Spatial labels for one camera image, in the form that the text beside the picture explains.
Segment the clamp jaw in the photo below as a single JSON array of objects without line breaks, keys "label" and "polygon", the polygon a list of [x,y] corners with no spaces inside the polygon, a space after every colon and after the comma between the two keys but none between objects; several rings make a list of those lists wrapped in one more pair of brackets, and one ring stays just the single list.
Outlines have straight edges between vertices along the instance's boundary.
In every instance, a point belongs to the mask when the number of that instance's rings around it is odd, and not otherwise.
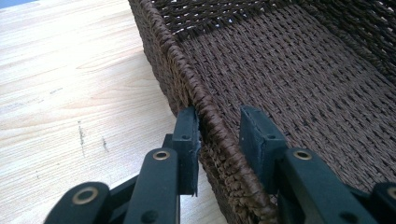
[{"label": "clamp jaw", "polygon": [[146,155],[138,176],[112,190],[99,182],[70,189],[45,223],[179,223],[179,196],[197,194],[198,128],[193,107],[180,111],[174,133]]},{"label": "clamp jaw", "polygon": [[396,184],[369,195],[344,185],[312,150],[288,148],[259,109],[241,107],[240,147],[269,194],[277,194],[281,223],[395,223]]}]

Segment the brown woven cord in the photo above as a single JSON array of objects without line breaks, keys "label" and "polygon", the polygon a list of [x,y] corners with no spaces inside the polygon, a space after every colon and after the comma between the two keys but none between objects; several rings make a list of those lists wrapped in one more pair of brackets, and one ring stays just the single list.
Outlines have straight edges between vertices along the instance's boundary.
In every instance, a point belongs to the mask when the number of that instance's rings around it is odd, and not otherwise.
[{"label": "brown woven cord", "polygon": [[[172,110],[194,105],[199,112],[200,161],[229,223],[276,222],[237,146],[241,104],[265,110],[292,146],[315,150],[349,185],[369,190],[396,181],[396,48],[389,38],[395,30],[371,17],[379,33],[359,37],[339,22],[370,7],[379,15],[383,6],[395,6],[351,1],[360,10],[337,5],[343,17],[335,19],[338,14],[321,11],[329,10],[323,1],[299,7],[290,1],[130,0]],[[213,16],[207,5],[223,16]],[[389,10],[387,21],[395,18]]]},{"label": "brown woven cord", "polygon": [[396,85],[394,0],[303,0],[302,6]]},{"label": "brown woven cord", "polygon": [[235,138],[239,106],[254,105],[349,185],[396,180],[395,86],[300,7],[181,46]]},{"label": "brown woven cord", "polygon": [[[171,33],[163,25],[159,12],[150,1],[131,1],[130,5],[148,61],[153,66],[154,75],[160,81],[160,87],[167,96],[171,109],[176,113],[193,104],[205,127],[202,130],[205,144],[216,149],[203,149],[201,163],[205,167],[209,182],[217,183],[213,185],[214,191],[227,195],[224,196],[227,199],[224,203],[232,208],[227,220],[230,223],[257,223],[259,217],[262,223],[276,223],[275,207],[263,192],[257,176],[248,167],[237,142],[230,136],[209,91],[198,79]],[[213,160],[215,169],[213,166],[209,169],[207,164],[212,162],[210,160]]]},{"label": "brown woven cord", "polygon": [[163,16],[166,27],[183,41],[290,3],[283,0],[156,0],[154,6]]}]

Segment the wood grain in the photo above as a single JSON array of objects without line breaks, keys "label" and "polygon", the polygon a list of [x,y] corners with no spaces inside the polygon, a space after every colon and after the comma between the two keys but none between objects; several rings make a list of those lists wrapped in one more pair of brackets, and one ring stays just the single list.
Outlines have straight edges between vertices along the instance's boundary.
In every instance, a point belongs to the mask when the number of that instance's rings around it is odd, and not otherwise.
[{"label": "wood grain", "polygon": [[[40,223],[86,181],[114,188],[175,125],[126,0],[0,9],[0,223]],[[181,223],[225,223],[205,173]]]}]

